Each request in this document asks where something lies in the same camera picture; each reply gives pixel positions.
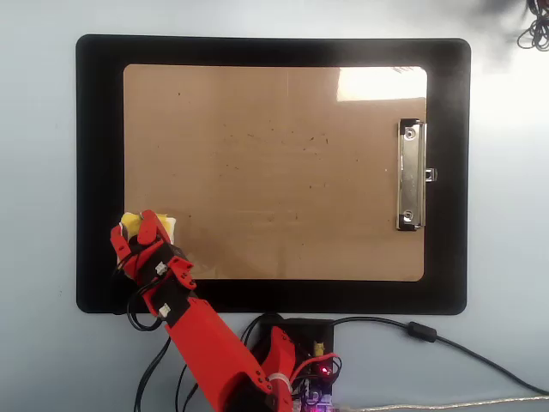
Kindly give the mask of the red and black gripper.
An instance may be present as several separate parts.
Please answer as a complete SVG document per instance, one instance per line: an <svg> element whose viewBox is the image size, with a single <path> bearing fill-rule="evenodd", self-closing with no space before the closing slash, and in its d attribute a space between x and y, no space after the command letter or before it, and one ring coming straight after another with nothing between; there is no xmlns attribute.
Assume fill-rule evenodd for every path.
<svg viewBox="0 0 549 412"><path fill-rule="evenodd" d="M158 275L158 264L167 266L173 258L185 259L185 255L180 248L171 244L172 224L167 215L148 209L142 211L140 217L138 243L129 243L129 233L122 222L111 230L110 241L119 269L138 286L143 286Z"/></svg>

